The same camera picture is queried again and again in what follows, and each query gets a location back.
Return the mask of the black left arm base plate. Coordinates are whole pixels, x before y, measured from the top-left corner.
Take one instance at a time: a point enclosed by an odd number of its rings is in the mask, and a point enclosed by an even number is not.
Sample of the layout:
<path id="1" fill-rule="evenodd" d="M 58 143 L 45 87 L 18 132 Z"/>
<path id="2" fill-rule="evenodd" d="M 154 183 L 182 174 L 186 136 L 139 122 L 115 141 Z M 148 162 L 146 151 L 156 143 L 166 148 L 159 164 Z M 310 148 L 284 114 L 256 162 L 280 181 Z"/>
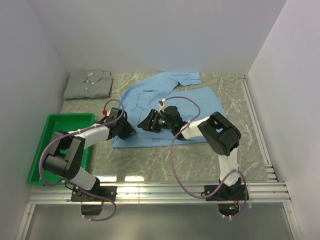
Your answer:
<path id="1" fill-rule="evenodd" d="M 116 186 L 100 186 L 100 180 L 97 179 L 91 190 L 86 190 L 89 194 L 81 191 L 76 186 L 64 186 L 71 190 L 71 202 L 81 203 L 81 214 L 84 217 L 97 217 L 102 213 L 105 198 L 116 200 L 117 187 Z"/>

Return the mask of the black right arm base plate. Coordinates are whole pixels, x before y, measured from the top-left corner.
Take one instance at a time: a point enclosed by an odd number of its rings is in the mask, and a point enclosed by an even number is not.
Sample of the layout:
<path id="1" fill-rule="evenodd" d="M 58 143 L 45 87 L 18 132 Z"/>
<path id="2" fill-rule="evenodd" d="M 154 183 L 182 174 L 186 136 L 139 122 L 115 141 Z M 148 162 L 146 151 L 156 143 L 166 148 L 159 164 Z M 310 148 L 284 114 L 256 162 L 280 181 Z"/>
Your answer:
<path id="1" fill-rule="evenodd" d="M 232 219 L 241 211 L 240 201 L 246 203 L 249 200 L 249 194 L 246 191 L 246 187 L 241 183 L 234 184 L 232 186 L 223 184 L 214 195 L 206 198 L 205 200 L 207 202 L 229 201 L 230 203 L 218 203 L 217 208 L 222 217 Z"/>

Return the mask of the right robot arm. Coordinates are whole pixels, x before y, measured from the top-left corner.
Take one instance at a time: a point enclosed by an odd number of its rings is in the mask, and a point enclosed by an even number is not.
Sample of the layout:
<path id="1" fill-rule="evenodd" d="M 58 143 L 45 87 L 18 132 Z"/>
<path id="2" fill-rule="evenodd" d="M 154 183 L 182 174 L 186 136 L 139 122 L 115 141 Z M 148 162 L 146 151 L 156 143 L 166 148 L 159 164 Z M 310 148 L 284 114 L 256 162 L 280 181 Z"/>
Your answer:
<path id="1" fill-rule="evenodd" d="M 241 194 L 241 179 L 238 169 L 237 153 L 241 139 L 240 131 L 220 112 L 216 111 L 201 120 L 186 122 L 180 116 L 176 106 L 167 106 L 164 110 L 152 109 L 142 120 L 138 128 L 159 133 L 162 129 L 171 130 L 178 140 L 186 141 L 203 137 L 211 149 L 218 155 L 221 182 L 225 181 L 213 195 L 216 200 L 237 200 Z"/>

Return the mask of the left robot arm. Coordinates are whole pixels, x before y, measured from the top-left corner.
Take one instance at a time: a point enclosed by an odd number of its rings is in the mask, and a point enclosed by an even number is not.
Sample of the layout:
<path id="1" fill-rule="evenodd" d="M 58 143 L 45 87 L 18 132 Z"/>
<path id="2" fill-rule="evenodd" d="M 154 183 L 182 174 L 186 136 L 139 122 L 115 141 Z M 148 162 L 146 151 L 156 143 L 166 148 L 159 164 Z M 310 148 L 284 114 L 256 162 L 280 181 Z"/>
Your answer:
<path id="1" fill-rule="evenodd" d="M 81 167 L 84 150 L 103 141 L 119 137 L 125 140 L 135 131 L 128 121 L 124 109 L 112 107 L 104 110 L 105 116 L 92 126 L 76 131 L 56 131 L 53 140 L 43 150 L 39 160 L 39 174 L 48 186 L 43 171 L 61 177 L 58 182 L 68 182 L 74 186 L 74 191 L 81 191 L 89 201 L 101 198 L 100 180 Z"/>

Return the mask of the light blue long sleeve shirt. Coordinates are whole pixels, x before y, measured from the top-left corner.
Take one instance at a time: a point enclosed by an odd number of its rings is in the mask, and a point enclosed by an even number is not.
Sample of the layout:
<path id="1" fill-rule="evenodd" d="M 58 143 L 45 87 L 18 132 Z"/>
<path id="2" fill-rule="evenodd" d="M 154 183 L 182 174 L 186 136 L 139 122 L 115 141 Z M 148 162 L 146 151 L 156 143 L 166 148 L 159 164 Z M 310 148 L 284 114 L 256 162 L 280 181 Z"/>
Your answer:
<path id="1" fill-rule="evenodd" d="M 197 125 L 215 112 L 226 116 L 220 100 L 209 87 L 174 91 L 178 85 L 190 86 L 201 83 L 198 72 L 162 72 L 129 87 L 120 101 L 135 133 L 126 140 L 115 137 L 112 146 L 169 146 L 177 132 L 186 125 L 189 127 L 177 137 L 175 144 L 205 142 Z"/>

